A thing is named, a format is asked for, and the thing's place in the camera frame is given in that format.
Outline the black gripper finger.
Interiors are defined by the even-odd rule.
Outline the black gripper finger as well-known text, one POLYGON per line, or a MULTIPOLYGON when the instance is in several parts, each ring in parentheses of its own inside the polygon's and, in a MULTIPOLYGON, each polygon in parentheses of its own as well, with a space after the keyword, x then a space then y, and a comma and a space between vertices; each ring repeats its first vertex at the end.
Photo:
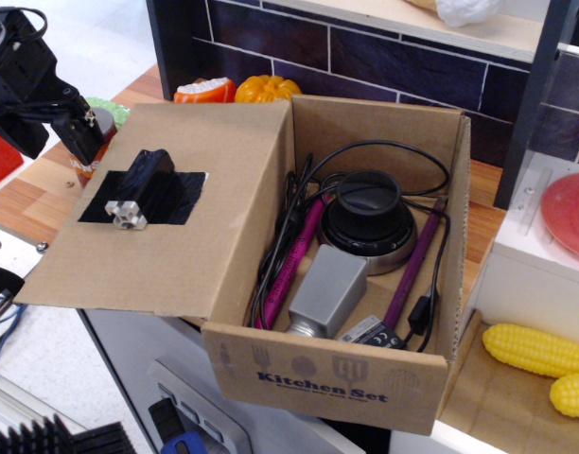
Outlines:
POLYGON ((70 113, 56 116, 51 124, 67 149, 83 165, 90 165, 104 145, 104 136, 94 113, 75 118, 70 113))

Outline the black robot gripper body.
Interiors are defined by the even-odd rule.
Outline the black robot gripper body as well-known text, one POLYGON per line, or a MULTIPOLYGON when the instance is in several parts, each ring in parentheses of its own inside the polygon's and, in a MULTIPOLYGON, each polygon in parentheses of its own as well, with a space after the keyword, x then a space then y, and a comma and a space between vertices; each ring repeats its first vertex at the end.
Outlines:
POLYGON ((0 7, 0 137, 34 159, 48 139, 44 124, 60 114, 84 116, 85 100, 57 76, 43 39, 47 21, 36 28, 29 12, 44 17, 37 9, 0 7))

